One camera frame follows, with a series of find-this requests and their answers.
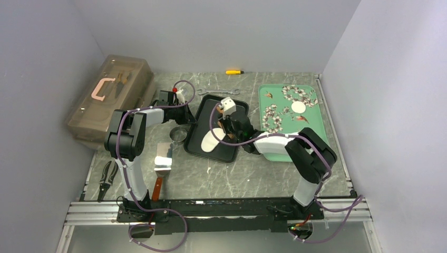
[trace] metal frame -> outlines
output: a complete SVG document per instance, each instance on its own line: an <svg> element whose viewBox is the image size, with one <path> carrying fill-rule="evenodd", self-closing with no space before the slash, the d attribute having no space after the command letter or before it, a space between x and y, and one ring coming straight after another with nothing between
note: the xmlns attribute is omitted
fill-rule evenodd
<svg viewBox="0 0 447 253"><path fill-rule="evenodd" d="M326 109L329 122L331 124L331 130L335 138L335 142L338 148L338 153L340 156L340 160L343 165L343 169L346 174L346 181L348 183L348 187L350 189L353 188L353 184L351 181L351 178L349 176L346 162L340 147L340 143L338 141L337 134L335 132L334 124L332 122L332 117L329 112L329 108L326 103L326 98L324 96L323 88L321 85L321 74L315 74L315 80L317 82L317 85L320 89L322 100L324 107ZM95 162L97 152L95 152L92 163L90 165L89 173L87 175L87 179L84 185L84 192L87 189L87 186L89 185L89 179L90 175L93 169L93 164ZM319 199L324 206L330 209L338 209L338 208L345 208L352 204L351 198L339 198L339 199L328 199L328 198L322 198ZM114 225L114 226L129 226L133 225L135 223L118 223L116 221L116 217L118 214L118 205L115 201L103 201L101 203L98 202L71 202L67 216L65 218L64 228L61 234L61 238L59 240L59 245L57 247L56 253L66 253L68 251L70 241L72 238L73 230L75 226L94 226L94 225ZM312 220L312 222L324 222L326 224L326 228L329 227L329 223L332 222L341 222L346 214L347 211L344 212L338 212L338 213L332 213L328 211L323 211L325 218L323 220ZM204 218L207 219L209 217L186 217L186 218ZM368 242L370 243L371 251L372 253L382 253L382 247L380 246L380 242L377 237L377 233L374 228L373 219L371 217L370 209L367 204L366 199L363 199L363 201L356 206L355 209L351 212L351 215L349 216L348 222L363 222L365 232L368 238ZM299 223L302 222L300 220L289 220L288 223Z"/></svg>

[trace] black tray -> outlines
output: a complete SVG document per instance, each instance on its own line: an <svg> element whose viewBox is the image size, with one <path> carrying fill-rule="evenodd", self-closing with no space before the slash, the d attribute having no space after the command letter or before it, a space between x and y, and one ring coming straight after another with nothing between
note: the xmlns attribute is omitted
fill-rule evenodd
<svg viewBox="0 0 447 253"><path fill-rule="evenodd" d="M201 148L202 139L205 134L209 131L209 117L211 115L211 110L216 107L216 104L219 103L225 97L223 96L215 96L215 95L205 95L200 102L199 109L196 113L197 124L191 126L188 131L188 136L184 141L184 150L191 154L196 154L201 157L206 157L214 160L218 160L221 162L233 162L236 159L237 148L231 147L224 144L217 144L216 148L211 152L204 152ZM248 104L243 101L234 100L236 103L236 109L238 111L242 111L245 115L248 114ZM217 124L217 116L218 112L214 113L212 126L214 128L218 128ZM224 137L223 141L235 143L235 140L230 139L227 135Z"/></svg>

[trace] black mounting base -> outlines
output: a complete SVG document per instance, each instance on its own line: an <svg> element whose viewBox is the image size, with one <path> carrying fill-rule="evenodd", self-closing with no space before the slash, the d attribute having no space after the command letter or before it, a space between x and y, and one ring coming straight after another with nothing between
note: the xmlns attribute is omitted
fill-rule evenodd
<svg viewBox="0 0 447 253"><path fill-rule="evenodd" d="M158 209L169 208L169 202L158 201L152 202L149 196L149 192L146 194L143 200L138 201L141 207L145 209ZM120 205L118 210L117 222L148 222L152 216L151 212L142 211L133 201L124 199L123 204ZM166 212L155 212L152 221L166 222L168 221L169 214Z"/></svg>
<svg viewBox="0 0 447 253"><path fill-rule="evenodd" d="M306 212L297 211L291 198L160 200L151 202L152 209L170 208L186 218L189 232L270 230L287 232L288 220L324 219L317 204L312 203ZM148 222L151 213L144 217L119 213L117 222ZM183 232L183 221L170 212L155 212L152 221L156 235Z"/></svg>

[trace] clear plastic storage box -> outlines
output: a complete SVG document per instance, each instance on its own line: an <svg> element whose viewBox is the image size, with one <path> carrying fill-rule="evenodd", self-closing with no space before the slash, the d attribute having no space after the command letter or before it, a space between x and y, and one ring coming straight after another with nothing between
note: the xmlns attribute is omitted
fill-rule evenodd
<svg viewBox="0 0 447 253"><path fill-rule="evenodd" d="M66 120L73 137L89 148L102 147L114 110L150 104L156 90L153 78L146 60L109 55Z"/></svg>

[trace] white wall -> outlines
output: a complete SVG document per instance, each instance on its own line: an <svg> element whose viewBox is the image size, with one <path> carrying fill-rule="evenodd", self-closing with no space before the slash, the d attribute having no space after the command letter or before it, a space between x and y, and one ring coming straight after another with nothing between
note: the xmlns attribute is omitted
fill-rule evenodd
<svg viewBox="0 0 447 253"><path fill-rule="evenodd" d="M447 252L447 2L362 0L323 78L385 252Z"/></svg>
<svg viewBox="0 0 447 253"><path fill-rule="evenodd" d="M0 3L0 252L54 252L93 152L63 121L104 57L68 0Z"/></svg>
<svg viewBox="0 0 447 253"><path fill-rule="evenodd" d="M105 55L156 71L322 72L360 0L75 0Z"/></svg>

